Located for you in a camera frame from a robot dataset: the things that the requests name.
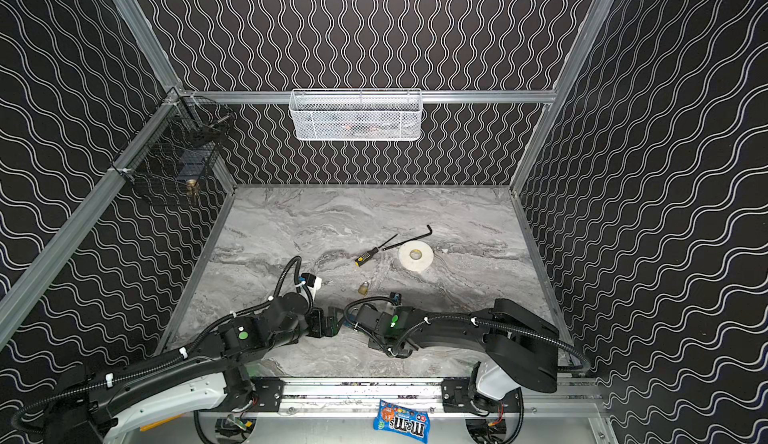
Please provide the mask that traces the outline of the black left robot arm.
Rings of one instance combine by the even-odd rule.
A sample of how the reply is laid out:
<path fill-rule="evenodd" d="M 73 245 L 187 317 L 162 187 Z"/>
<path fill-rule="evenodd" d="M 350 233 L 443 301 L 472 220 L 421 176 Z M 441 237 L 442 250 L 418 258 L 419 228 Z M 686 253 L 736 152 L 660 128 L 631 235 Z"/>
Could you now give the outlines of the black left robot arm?
<path fill-rule="evenodd" d="M 256 396 L 247 364 L 304 335 L 326 337 L 315 297 L 323 281 L 295 256 L 268 300 L 216 319 L 191 342 L 122 368 L 74 369 L 56 392 L 17 410 L 11 426 L 45 443 L 104 443 L 178 414 L 238 411 Z"/>

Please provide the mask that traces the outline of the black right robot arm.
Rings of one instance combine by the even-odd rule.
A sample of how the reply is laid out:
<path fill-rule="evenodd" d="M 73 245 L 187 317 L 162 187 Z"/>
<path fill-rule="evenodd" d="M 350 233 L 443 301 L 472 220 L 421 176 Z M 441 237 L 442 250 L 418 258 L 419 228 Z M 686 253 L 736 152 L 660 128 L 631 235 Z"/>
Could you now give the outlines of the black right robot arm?
<path fill-rule="evenodd" d="M 559 331 L 516 302 L 469 313 L 432 312 L 405 306 L 398 293 L 347 304 L 343 322 L 369 338 L 369 346 L 393 359 L 431 347 L 470 350 L 486 356 L 473 365 L 469 383 L 452 405 L 476 416 L 499 412 L 523 389 L 557 390 L 560 373 L 591 368 L 586 354 L 560 339 Z"/>

